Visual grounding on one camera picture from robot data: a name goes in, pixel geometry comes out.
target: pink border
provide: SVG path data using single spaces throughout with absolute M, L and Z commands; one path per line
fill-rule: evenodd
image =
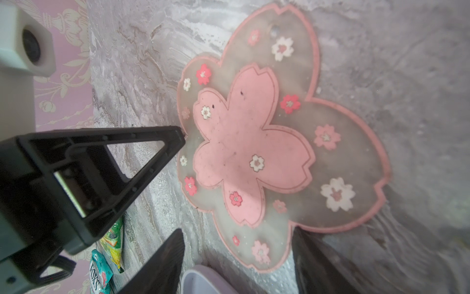
M 305 18 L 305 16 L 302 14 L 302 12 L 300 12 L 297 8 L 295 8 L 293 5 L 289 4 L 289 5 L 286 5 L 285 7 L 283 8 L 279 8 L 276 4 L 269 4 L 267 6 L 264 6 L 263 8 L 255 11 L 252 15 L 250 15 L 248 18 L 246 18 L 241 24 L 240 26 L 235 30 L 235 32 L 233 33 L 232 37 L 230 38 L 227 46 L 225 47 L 224 49 L 224 52 L 222 54 L 222 57 L 220 60 L 217 60 L 215 58 L 212 58 L 212 57 L 208 57 L 208 56 L 200 56 L 200 57 L 196 57 L 194 59 L 192 59 L 187 65 L 186 67 L 183 69 L 183 73 L 185 72 L 185 70 L 193 63 L 195 62 L 196 60 L 208 60 L 208 61 L 211 61 L 211 62 L 214 62 L 215 64 L 221 66 L 222 65 L 222 62 L 224 60 L 224 57 L 225 57 L 225 54 L 227 52 L 227 48 L 228 46 L 230 45 L 230 42 L 232 41 L 232 39 L 236 36 L 236 34 L 241 30 L 241 28 L 248 22 L 250 21 L 252 18 L 254 18 L 255 16 L 259 15 L 260 13 L 262 12 L 265 12 L 267 10 L 274 10 L 278 15 L 280 15 L 281 13 L 283 12 L 286 12 L 286 11 L 290 11 L 292 13 L 294 13 L 295 15 L 297 15 L 297 17 L 302 21 L 302 23 L 304 24 L 305 28 L 307 29 L 310 37 L 311 37 L 311 44 L 312 44 L 312 48 L 313 48 L 313 74 L 312 74 L 312 81 L 311 81 L 311 84 L 310 84 L 310 87 L 309 87 L 309 90 L 306 94 L 306 98 L 305 98 L 305 101 L 307 102 L 313 102 L 313 103 L 319 103 L 319 104 L 323 104 L 325 106 L 328 106 L 328 107 L 331 107 L 343 114 L 345 114 L 346 116 L 348 116 L 349 118 L 351 118 L 356 124 L 359 125 L 359 127 L 361 127 L 364 132 L 367 134 L 367 136 L 369 137 L 369 139 L 372 141 L 372 144 L 375 146 L 376 150 L 377 150 L 377 153 L 379 155 L 379 158 L 380 158 L 380 161 L 382 163 L 382 168 L 383 168 L 383 173 L 384 173 L 384 176 L 382 179 L 380 179 L 377 183 L 375 183 L 374 185 L 374 189 L 376 191 L 376 194 L 377 194 L 377 202 L 374 204 L 374 206 L 371 207 L 371 209 L 363 216 L 361 216 L 359 219 L 353 221 L 353 222 L 350 222 L 350 223 L 347 223 L 345 225 L 342 225 L 342 226 L 337 226 L 337 227 L 332 227 L 332 228 L 317 228 L 317 227 L 309 227 L 309 226 L 305 226 L 305 225 L 302 225 L 300 223 L 297 223 L 297 222 L 293 222 L 293 221 L 288 221 L 288 234 L 287 234 L 287 245 L 286 245 L 286 250 L 284 252 L 284 255 L 281 257 L 280 261 L 272 268 L 269 268 L 267 270 L 261 270 L 259 268 L 257 268 L 254 264 L 245 264 L 243 261 L 241 261 L 237 255 L 235 255 L 231 248 L 228 246 L 228 243 L 224 240 L 224 238 L 222 237 L 221 233 L 220 233 L 220 229 L 219 229 L 219 226 L 217 225 L 217 222 L 215 220 L 215 214 L 214 214 L 214 211 L 213 210 L 203 210 L 203 209 L 200 209 L 199 207 L 196 207 L 190 200 L 189 197 L 187 197 L 186 193 L 184 192 L 184 187 L 183 187 L 183 184 L 180 182 L 180 186 L 181 186 L 181 190 L 183 191 L 183 194 L 185 195 L 185 197 L 188 199 L 188 201 L 191 203 L 191 205 L 198 209 L 199 211 L 201 212 L 204 212 L 204 213 L 212 213 L 212 217 L 214 219 L 214 224 L 217 228 L 217 233 L 219 234 L 220 236 L 220 239 L 222 240 L 222 242 L 224 243 L 224 245 L 227 247 L 227 249 L 232 253 L 232 255 L 235 257 L 236 260 L 238 260 L 241 264 L 243 264 L 245 267 L 247 268 L 254 268 L 256 271 L 258 271 L 259 273 L 270 273 L 276 269 L 278 269 L 279 267 L 281 267 L 281 265 L 284 264 L 285 260 L 287 259 L 287 257 L 289 256 L 289 253 L 290 253 L 290 242 L 291 242 L 291 239 L 292 239 L 292 232 L 293 232 L 293 228 L 295 226 L 299 226 L 300 228 L 304 229 L 304 230 L 307 230 L 307 231 L 310 231 L 310 232 L 317 232 L 317 233 L 337 233 L 337 232 L 342 232 L 342 231 L 345 231 L 345 230 L 350 230 L 350 229 L 353 229 L 363 223 L 365 223 L 366 221 L 368 221 L 369 219 L 371 219 L 379 210 L 380 208 L 382 207 L 382 205 L 385 203 L 386 199 L 385 199 L 385 195 L 384 195 L 384 192 L 382 191 L 382 188 L 383 186 L 385 186 L 391 176 L 392 176 L 392 171 L 391 171 L 391 168 L 390 168 L 390 162 L 389 162 L 389 159 L 387 157 L 387 153 L 385 151 L 385 148 L 384 146 L 382 145 L 382 143 L 380 142 L 379 138 L 375 135 L 374 131 L 359 117 L 357 116 L 355 113 L 353 113 L 352 111 L 348 110 L 347 108 L 339 105 L 339 104 L 336 104 L 334 102 L 331 102 L 331 101 L 327 101 L 327 100 L 323 100 L 323 99 L 319 99 L 319 98 L 315 98 L 313 97 L 313 93 L 316 89 L 316 86 L 317 86 L 317 80 L 318 80 L 318 76 L 319 76 L 319 72 L 320 72 L 320 51 L 319 51 L 319 46 L 318 46 L 318 42 L 317 42 L 317 37 L 316 37 L 316 34 L 315 32 L 313 31 L 313 28 L 312 26 L 310 25 L 310 23 L 307 21 L 307 19 Z M 181 79 L 178 83 L 178 89 L 177 89 L 177 95 L 180 96 L 180 83 L 183 82 L 183 75 L 181 76 Z M 181 113 L 180 113 L 180 106 L 179 104 L 177 105 L 178 107 L 178 115 L 180 116 L 180 121 L 181 121 L 181 125 L 183 127 L 183 130 L 186 132 L 186 130 L 184 129 L 184 124 L 183 124 L 183 120 L 181 118 Z M 180 175 L 180 166 L 178 165 L 177 163 L 177 170 L 178 170 L 178 177 Z

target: pink flower-shaped mat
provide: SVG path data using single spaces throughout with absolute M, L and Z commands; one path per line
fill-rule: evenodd
M 178 84 L 182 190 L 259 272 L 282 265 L 294 226 L 345 231 L 385 202 L 385 150 L 357 115 L 313 96 L 319 69 L 311 25 L 271 4 L 237 28 L 220 60 L 191 60 Z

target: pink flower print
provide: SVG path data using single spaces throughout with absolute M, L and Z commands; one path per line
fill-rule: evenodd
M 237 238 L 237 236 L 234 236 L 234 237 L 232 238 L 232 240 L 233 240 L 235 246 L 240 245 L 240 240 Z
M 197 82 L 200 85 L 202 85 L 202 84 L 207 85 L 211 75 L 212 75 L 211 70 L 207 67 L 207 65 L 203 64 L 203 65 L 201 65 L 201 69 L 196 71 Z
M 234 192 L 233 194 L 230 194 L 230 200 L 232 200 L 232 205 L 235 206 L 240 206 L 242 205 L 243 199 L 240 195 L 238 195 L 238 192 Z
M 295 109 L 300 108 L 300 102 L 297 95 L 286 95 L 282 99 L 281 108 L 284 109 L 286 114 L 291 114 Z
M 251 228 L 266 211 L 264 187 L 289 194 L 312 181 L 310 143 L 296 130 L 270 124 L 278 105 L 277 85 L 271 69 L 251 64 L 238 72 L 227 99 L 204 88 L 193 105 L 193 113 L 207 105 L 211 110 L 210 119 L 193 116 L 204 138 L 193 159 L 197 182 L 207 189 L 221 186 L 229 215 Z M 234 204 L 234 191 L 243 205 Z
M 325 146 L 326 150 L 336 149 L 336 143 L 341 141 L 341 135 L 335 132 L 335 127 L 325 125 L 324 127 L 318 126 L 315 130 L 317 136 L 313 141 L 318 147 Z
M 343 199 L 343 196 L 341 196 L 341 193 L 343 193 L 343 190 L 338 190 L 336 191 L 335 188 L 331 188 L 331 194 L 330 196 L 336 201 L 339 202 L 341 199 Z
M 251 253 L 253 253 L 257 262 L 265 264 L 271 263 L 271 259 L 268 256 L 269 248 L 266 243 L 261 244 L 261 242 L 255 241 L 255 246 L 251 248 Z
M 194 196 L 197 192 L 197 187 L 195 185 L 195 181 L 193 177 L 185 177 L 184 182 L 186 183 L 185 189 L 189 195 Z
M 280 200 L 274 201 L 273 206 L 274 209 L 280 214 L 283 214 L 287 211 L 286 204 Z
M 259 30 L 253 30 L 251 31 L 251 34 L 248 38 L 248 44 L 254 46 L 256 43 L 259 41 Z
M 189 114 L 190 114 L 189 108 L 184 107 L 183 111 L 181 112 L 181 116 L 183 117 L 183 119 L 184 120 L 189 119 Z

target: small pink flower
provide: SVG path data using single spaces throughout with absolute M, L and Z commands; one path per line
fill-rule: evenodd
M 189 119 L 189 108 L 188 107 L 185 107 L 183 109 L 183 111 L 181 112 L 181 115 L 183 116 L 183 119 Z
M 295 109 L 300 108 L 300 102 L 297 95 L 286 95 L 282 99 L 281 108 L 286 111 L 286 114 L 291 114 Z
M 287 211 L 286 204 L 280 200 L 274 201 L 273 206 L 274 209 L 280 214 L 283 214 Z
M 239 240 L 236 236 L 234 236 L 234 237 L 232 238 L 232 240 L 233 240 L 235 246 L 240 245 L 240 240 Z
M 211 70 L 207 67 L 207 65 L 203 64 L 203 65 L 201 65 L 201 69 L 196 71 L 197 82 L 200 85 L 202 85 L 202 84 L 207 85 L 211 75 L 212 75 Z
M 325 125 L 324 127 L 318 126 L 315 130 L 317 136 L 313 141 L 318 147 L 325 146 L 326 150 L 336 149 L 336 143 L 341 141 L 341 135 L 335 132 L 335 127 Z
M 259 41 L 259 30 L 251 31 L 250 37 L 248 38 L 248 44 L 254 46 Z
M 186 183 L 185 189 L 189 195 L 194 196 L 197 192 L 197 187 L 195 185 L 195 181 L 193 177 L 186 177 L 184 178 L 184 182 Z
M 240 195 L 238 195 L 238 192 L 233 192 L 233 194 L 230 194 L 230 200 L 232 200 L 232 205 L 235 206 L 240 206 L 243 202 L 243 199 Z
M 261 244 L 259 241 L 255 241 L 255 246 L 251 248 L 251 253 L 255 256 L 255 259 L 259 263 L 270 264 L 271 259 L 269 256 L 269 248 L 266 243 Z

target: camera lens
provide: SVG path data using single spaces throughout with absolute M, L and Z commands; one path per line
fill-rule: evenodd
M 41 48 L 38 40 L 29 30 L 23 30 L 23 47 L 26 55 L 32 63 L 36 63 L 41 58 Z

